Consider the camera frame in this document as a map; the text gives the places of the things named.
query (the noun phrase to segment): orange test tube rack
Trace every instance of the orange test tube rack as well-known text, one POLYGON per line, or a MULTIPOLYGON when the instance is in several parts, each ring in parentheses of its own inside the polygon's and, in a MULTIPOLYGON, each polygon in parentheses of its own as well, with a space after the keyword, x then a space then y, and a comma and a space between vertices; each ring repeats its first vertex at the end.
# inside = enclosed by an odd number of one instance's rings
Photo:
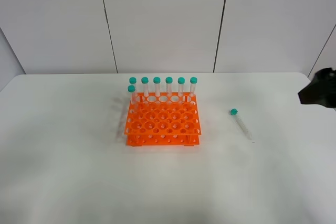
POLYGON ((127 145, 199 145, 201 134, 200 119, 196 95, 182 97, 172 92, 171 97, 161 92, 155 97, 150 92, 148 97, 138 93, 136 104, 131 104, 125 126, 127 145))

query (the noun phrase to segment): white table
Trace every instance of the white table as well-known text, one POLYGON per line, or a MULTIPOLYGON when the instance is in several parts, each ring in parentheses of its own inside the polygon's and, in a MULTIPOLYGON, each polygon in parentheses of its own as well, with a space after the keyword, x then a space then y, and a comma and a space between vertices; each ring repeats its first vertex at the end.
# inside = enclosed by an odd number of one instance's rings
POLYGON ((196 147, 125 145, 131 76, 19 76, 0 92, 0 223, 336 223, 336 113, 299 103, 304 75, 159 74, 175 89, 198 77, 196 147))

